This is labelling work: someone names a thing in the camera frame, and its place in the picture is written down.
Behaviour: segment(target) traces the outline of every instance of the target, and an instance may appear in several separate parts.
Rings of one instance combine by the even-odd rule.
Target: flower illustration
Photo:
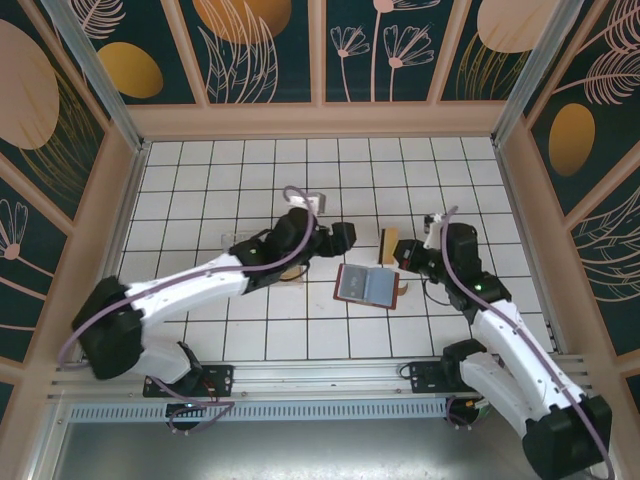
[[[373,0],[373,6],[380,13],[391,13],[394,10],[421,10],[435,7],[440,0]]]
[[[398,26],[384,29],[384,47],[389,57],[391,67],[391,83],[389,87],[389,101],[393,102],[393,80],[396,69],[423,65],[433,61],[433,50],[428,50],[431,45],[429,27],[422,29],[407,27],[398,37]]]
[[[20,256],[20,244],[24,238],[28,218],[29,210],[22,203],[16,202],[12,212],[9,202],[4,198],[0,200],[0,260],[18,260],[40,273],[53,277],[52,273],[47,272]],[[46,298],[46,296],[41,293],[18,285],[3,277],[0,277],[0,283],[40,300]]]
[[[6,199],[0,200],[0,258],[15,260],[20,256],[20,243],[27,228],[29,211],[16,202],[15,213]]]
[[[370,47],[368,43],[365,43],[366,37],[362,32],[362,27],[347,27],[344,29],[344,32],[340,27],[334,27],[331,29],[331,40],[333,41],[333,46],[336,47],[338,56],[340,57],[344,93],[347,96],[347,102],[350,102],[351,97],[349,96],[347,75],[344,70],[344,59],[367,53],[370,50]]]
[[[376,101],[376,53],[378,50],[378,32],[380,31],[380,19],[383,13],[393,11],[422,10],[435,7],[440,0],[373,0],[373,6],[378,12],[376,26],[373,30],[373,54],[371,56],[371,101]]]

